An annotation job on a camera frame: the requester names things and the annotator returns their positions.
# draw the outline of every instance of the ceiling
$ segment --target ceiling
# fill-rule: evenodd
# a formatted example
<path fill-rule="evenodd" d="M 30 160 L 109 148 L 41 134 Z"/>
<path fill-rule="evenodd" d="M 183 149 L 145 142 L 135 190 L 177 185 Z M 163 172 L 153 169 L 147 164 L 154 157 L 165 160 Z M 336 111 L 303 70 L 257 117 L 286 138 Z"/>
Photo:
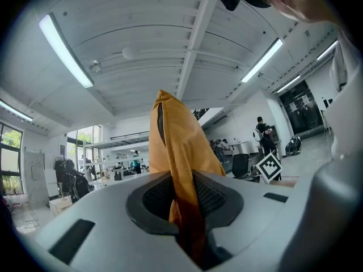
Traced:
<path fill-rule="evenodd" d="M 78 83 L 40 31 L 49 12 L 93 87 Z M 278 37 L 284 45 L 264 74 L 242 84 Z M 190 109 L 239 104 L 258 88 L 276 90 L 335 37 L 329 23 L 297 24 L 244 2 L 229 12 L 219 0 L 34 0 L 3 47 L 0 87 L 7 103 L 56 135 L 145 115 L 159 89 Z M 132 59 L 123 56 L 126 47 Z M 100 74 L 90 69 L 95 59 Z"/>

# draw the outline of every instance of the ceiling light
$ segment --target ceiling light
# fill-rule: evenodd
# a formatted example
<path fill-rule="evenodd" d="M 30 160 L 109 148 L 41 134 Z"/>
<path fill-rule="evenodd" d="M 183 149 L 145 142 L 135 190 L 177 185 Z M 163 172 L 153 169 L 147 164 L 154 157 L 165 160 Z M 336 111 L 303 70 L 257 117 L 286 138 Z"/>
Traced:
<path fill-rule="evenodd" d="M 64 36 L 57 24 L 54 15 L 48 14 L 44 16 L 44 18 L 39 22 L 39 27 L 60 60 L 74 75 L 77 81 L 79 81 L 84 88 L 92 87 L 94 84 L 92 79 L 85 72 L 82 65 L 79 63 L 68 43 L 64 39 Z"/>
<path fill-rule="evenodd" d="M 285 85 L 284 87 L 282 87 L 281 89 L 279 89 L 277 92 L 282 92 L 284 89 L 286 89 L 289 85 L 291 85 L 293 82 L 297 81 L 301 76 L 298 75 L 296 78 L 294 78 L 290 83 L 288 83 L 287 85 Z"/>
<path fill-rule="evenodd" d="M 262 58 L 255 64 L 247 75 L 242 79 L 243 83 L 247 83 L 263 66 L 268 60 L 279 50 L 283 45 L 281 39 L 276 39 L 269 49 L 264 53 Z"/>
<path fill-rule="evenodd" d="M 29 117 L 28 115 L 25 115 L 22 112 L 14 109 L 12 106 L 6 104 L 3 100 L 0 100 L 0 106 L 4 107 L 5 109 L 9 110 L 10 112 L 18 115 L 19 117 L 21 117 L 29 122 L 33 121 L 32 117 Z"/>
<path fill-rule="evenodd" d="M 336 45 L 338 44 L 338 41 L 334 41 L 321 55 L 318 56 L 316 59 L 317 61 L 320 61 L 324 56 L 326 56 Z"/>

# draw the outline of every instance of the chair backrest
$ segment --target chair backrest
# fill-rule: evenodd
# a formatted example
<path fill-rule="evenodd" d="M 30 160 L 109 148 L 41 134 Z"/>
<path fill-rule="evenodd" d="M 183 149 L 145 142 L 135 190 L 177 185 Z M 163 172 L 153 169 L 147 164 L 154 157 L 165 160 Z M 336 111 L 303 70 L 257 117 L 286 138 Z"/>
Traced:
<path fill-rule="evenodd" d="M 232 173 L 235 177 L 241 177 L 248 173 L 249 154 L 236 154 L 233 156 Z"/>

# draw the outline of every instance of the window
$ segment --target window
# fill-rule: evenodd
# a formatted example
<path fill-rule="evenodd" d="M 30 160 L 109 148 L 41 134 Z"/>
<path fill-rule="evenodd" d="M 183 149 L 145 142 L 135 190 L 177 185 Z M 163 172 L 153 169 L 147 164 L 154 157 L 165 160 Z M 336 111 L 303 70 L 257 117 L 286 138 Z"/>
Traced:
<path fill-rule="evenodd" d="M 23 133 L 0 124 L 0 192 L 2 194 L 23 193 L 20 174 L 20 151 Z"/>
<path fill-rule="evenodd" d="M 100 135 L 101 127 L 98 125 L 68 133 L 67 158 L 71 159 L 74 162 L 74 166 L 78 171 L 80 171 L 81 167 L 83 167 L 83 141 L 87 142 L 87 144 L 99 143 Z M 86 158 L 90 159 L 93 162 L 97 158 L 98 153 L 98 149 L 87 148 Z"/>

